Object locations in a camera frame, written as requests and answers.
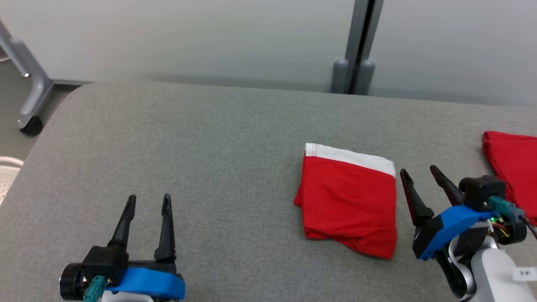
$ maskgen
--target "cable connector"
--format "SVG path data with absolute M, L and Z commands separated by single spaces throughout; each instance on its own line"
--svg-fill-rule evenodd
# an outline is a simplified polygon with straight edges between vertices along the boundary
M 491 211 L 498 212 L 500 215 L 506 217 L 526 216 L 526 212 L 524 212 L 524 210 L 515 206 L 514 203 L 510 203 L 498 196 L 489 197 L 486 207 L 488 207 Z
M 106 290 L 107 280 L 104 276 L 95 276 L 84 295 L 84 302 L 97 302 Z

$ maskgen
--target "white label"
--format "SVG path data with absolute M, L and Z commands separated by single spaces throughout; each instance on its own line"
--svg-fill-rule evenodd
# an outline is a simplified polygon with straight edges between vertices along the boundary
M 513 268 L 513 279 L 515 281 L 537 281 L 537 271 L 535 268 Z

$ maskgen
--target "gray tabletop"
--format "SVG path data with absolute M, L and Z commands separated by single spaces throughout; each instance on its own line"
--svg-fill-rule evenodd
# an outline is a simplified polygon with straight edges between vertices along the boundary
M 138 196 L 128 252 L 151 259 L 173 202 L 187 300 L 455 301 L 440 267 L 416 260 L 397 180 L 391 261 L 304 237 L 293 205 L 304 143 L 383 156 L 423 200 L 449 207 L 429 172 L 490 173 L 481 135 L 537 135 L 537 110 L 170 83 L 98 83 L 57 109 L 0 207 L 0 300 L 59 300 L 58 277 L 110 239 Z M 507 247 L 535 265 L 537 242 Z

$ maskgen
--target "white panel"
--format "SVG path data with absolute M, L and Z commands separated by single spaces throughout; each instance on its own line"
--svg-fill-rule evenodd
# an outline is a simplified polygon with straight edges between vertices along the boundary
M 0 0 L 55 80 L 328 91 L 354 0 Z
M 385 0 L 370 95 L 537 106 L 537 1 Z

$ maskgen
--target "red fabric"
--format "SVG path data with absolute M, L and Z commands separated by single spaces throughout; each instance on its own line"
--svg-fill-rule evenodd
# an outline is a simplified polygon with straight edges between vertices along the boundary
M 483 134 L 483 152 L 507 183 L 507 200 L 526 212 L 537 225 L 537 138 L 533 136 L 487 131 Z
M 304 156 L 295 205 L 309 239 L 333 239 L 391 259 L 397 241 L 395 178 L 346 162 Z

